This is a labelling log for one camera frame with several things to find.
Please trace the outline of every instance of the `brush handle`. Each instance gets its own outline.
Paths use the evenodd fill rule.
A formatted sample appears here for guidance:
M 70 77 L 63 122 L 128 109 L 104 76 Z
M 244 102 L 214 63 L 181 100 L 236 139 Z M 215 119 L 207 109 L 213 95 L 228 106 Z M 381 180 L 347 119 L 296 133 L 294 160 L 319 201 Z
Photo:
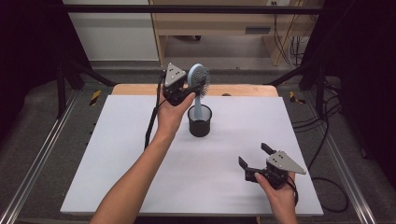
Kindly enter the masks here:
M 195 119 L 200 119 L 200 120 L 203 119 L 201 99 L 199 96 L 195 97 L 194 116 L 195 116 Z

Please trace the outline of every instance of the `gray floor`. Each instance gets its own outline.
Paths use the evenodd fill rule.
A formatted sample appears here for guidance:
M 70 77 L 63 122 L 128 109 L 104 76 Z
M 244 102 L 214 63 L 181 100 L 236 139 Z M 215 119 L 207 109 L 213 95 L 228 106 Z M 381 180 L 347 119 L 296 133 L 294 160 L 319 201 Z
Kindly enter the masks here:
M 169 41 L 166 61 L 180 67 L 189 68 L 194 63 L 202 63 L 211 70 L 212 83 L 249 83 L 262 84 L 285 74 L 290 70 L 287 65 L 273 67 L 263 48 L 259 37 L 230 38 L 203 36 L 196 42 L 190 36 L 179 36 Z M 124 69 L 109 69 L 97 67 L 97 72 L 116 82 L 126 83 L 154 83 L 157 81 L 161 67 L 154 65 L 139 69 L 134 67 Z M 19 221 L 33 218 L 53 220 L 87 221 L 89 217 L 72 217 L 59 212 L 64 193 L 70 186 L 78 168 L 86 143 L 90 140 L 90 132 L 94 129 L 106 95 L 111 88 L 85 77 L 86 86 L 79 92 L 73 111 L 63 127 L 40 176 L 31 189 L 24 206 L 21 208 Z M 298 104 L 290 101 L 290 91 L 294 91 L 297 99 L 308 100 L 312 92 L 299 91 L 299 78 L 289 80 L 277 87 L 278 93 L 284 98 L 290 120 L 300 121 L 311 119 L 314 114 L 309 104 Z M 336 78 L 329 80 L 339 85 Z M 92 94 L 96 90 L 102 93 L 96 105 L 89 105 Z M 326 99 L 331 94 L 326 92 Z M 55 122 L 57 113 L 57 91 L 54 82 L 37 87 L 26 97 L 26 103 L 6 142 L 2 143 L 0 151 L 0 210 L 4 211 L 13 195 L 18 190 L 24 176 L 29 171 L 44 143 L 50 129 Z M 337 100 L 329 102 L 335 105 Z M 337 147 L 342 152 L 347 166 L 350 168 L 364 199 L 370 206 L 376 223 L 396 223 L 396 191 L 382 175 L 375 161 L 361 157 L 359 143 L 356 142 L 353 132 L 342 113 L 335 113 L 330 118 L 330 133 Z M 300 148 L 306 163 L 311 162 L 322 139 L 319 127 L 307 132 L 296 133 Z M 312 176 L 326 177 L 342 185 L 336 166 L 332 162 L 328 146 L 319 153 L 318 158 L 310 171 Z M 333 185 L 314 181 L 318 189 L 321 203 L 334 209 L 343 207 L 345 200 L 340 191 Z M 196 219 L 141 219 L 141 223 L 255 223 L 253 218 L 196 218 Z M 355 206 L 351 204 L 343 213 L 334 213 L 325 210 L 323 217 L 301 217 L 301 223 L 361 223 Z M 271 217 L 263 217 L 262 223 L 274 223 Z

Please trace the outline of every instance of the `black fabric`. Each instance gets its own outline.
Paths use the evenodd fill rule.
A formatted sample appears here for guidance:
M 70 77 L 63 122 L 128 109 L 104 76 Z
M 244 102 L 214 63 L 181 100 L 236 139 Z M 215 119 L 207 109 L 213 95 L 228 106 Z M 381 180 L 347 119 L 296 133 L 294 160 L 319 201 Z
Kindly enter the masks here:
M 35 0 L 1 0 L 0 6 L 1 142 L 23 107 L 26 93 L 54 80 L 61 61 L 73 59 L 91 66 L 66 12 L 47 12 Z M 78 71 L 66 70 L 68 77 L 79 78 Z
M 330 29 L 333 22 L 328 19 L 324 17 L 314 30 L 305 60 Z M 356 1 L 337 27 L 321 64 L 327 76 L 340 77 L 341 102 L 362 149 L 377 160 L 396 188 L 396 175 L 392 173 L 396 160 L 394 27 L 394 1 Z

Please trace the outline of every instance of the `white table surface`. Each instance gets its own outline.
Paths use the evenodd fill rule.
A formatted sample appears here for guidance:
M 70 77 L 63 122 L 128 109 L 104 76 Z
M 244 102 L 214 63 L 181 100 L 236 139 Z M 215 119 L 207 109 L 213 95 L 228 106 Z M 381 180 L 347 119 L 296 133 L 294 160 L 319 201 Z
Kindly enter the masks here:
M 61 208 L 91 215 L 143 151 L 155 96 L 110 95 Z M 187 113 L 140 210 L 140 216 L 262 216 L 272 214 L 261 187 L 245 181 L 241 156 L 264 168 L 261 143 L 306 165 L 280 97 L 206 96 L 213 111 L 209 135 L 189 132 Z M 154 123 L 151 137 L 155 134 Z M 320 216 L 311 177 L 296 175 L 298 216 Z

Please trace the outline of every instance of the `forearm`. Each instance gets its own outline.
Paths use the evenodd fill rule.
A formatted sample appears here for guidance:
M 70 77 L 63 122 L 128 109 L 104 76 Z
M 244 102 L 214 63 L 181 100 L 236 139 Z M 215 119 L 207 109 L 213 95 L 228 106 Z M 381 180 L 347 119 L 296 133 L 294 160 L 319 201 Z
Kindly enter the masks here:
M 155 134 L 139 159 L 102 200 L 91 223 L 134 222 L 173 138 L 169 134 Z

